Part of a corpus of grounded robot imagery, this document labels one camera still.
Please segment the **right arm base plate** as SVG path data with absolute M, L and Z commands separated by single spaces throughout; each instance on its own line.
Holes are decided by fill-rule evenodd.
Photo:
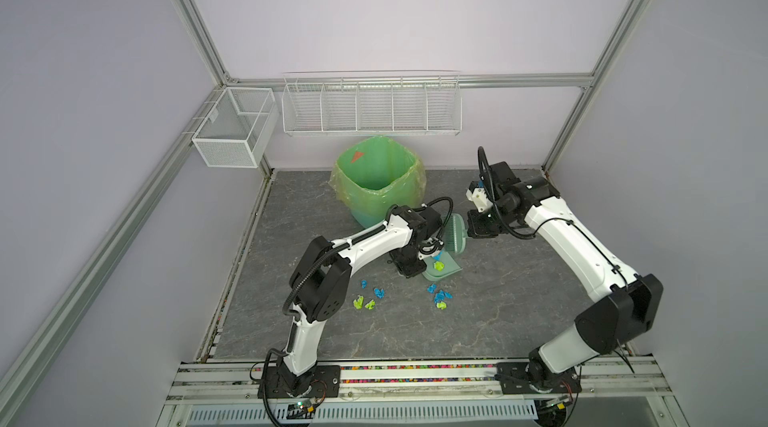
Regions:
M 543 364 L 533 362 L 500 362 L 494 379 L 504 394 L 570 394 L 582 391 L 580 377 L 574 368 L 552 373 Z

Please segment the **mint green hand brush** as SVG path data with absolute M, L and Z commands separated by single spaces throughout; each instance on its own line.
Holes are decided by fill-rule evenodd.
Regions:
M 451 254 L 461 254 L 466 249 L 467 227 L 459 213 L 452 213 L 443 234 L 444 249 Z

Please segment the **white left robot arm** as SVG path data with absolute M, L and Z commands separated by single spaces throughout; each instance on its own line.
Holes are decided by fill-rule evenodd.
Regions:
M 292 321 L 286 347 L 270 351 L 279 357 L 280 375 L 297 380 L 315 369 L 325 323 L 340 309 L 350 280 L 360 269 L 387 256 L 400 275 L 422 274 L 426 260 L 444 248 L 453 206 L 447 196 L 418 207 L 393 205 L 382 221 L 354 235 L 314 238 L 289 279 L 290 292 L 282 306 Z

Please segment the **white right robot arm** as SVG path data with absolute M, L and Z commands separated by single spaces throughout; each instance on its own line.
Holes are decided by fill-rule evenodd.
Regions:
M 508 234 L 545 240 L 581 282 L 592 301 L 572 324 L 531 351 L 526 374 L 541 392 L 553 389 L 576 366 L 614 351 L 649 331 L 664 287 L 621 261 L 576 217 L 545 177 L 520 179 L 505 162 L 477 151 L 478 180 L 466 191 L 471 238 Z

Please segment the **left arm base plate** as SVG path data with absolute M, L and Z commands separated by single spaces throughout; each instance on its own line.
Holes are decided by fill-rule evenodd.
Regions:
M 283 364 L 270 365 L 267 378 L 259 382 L 258 397 L 271 399 L 336 398 L 341 385 L 339 365 L 318 364 L 301 375 L 294 375 Z

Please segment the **mint green dustpan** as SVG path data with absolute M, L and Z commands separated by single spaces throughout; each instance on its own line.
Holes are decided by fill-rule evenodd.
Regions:
M 422 275 L 431 282 L 439 282 L 462 271 L 462 267 L 448 252 L 441 252 L 436 257 L 428 257 L 424 262 L 426 269 Z

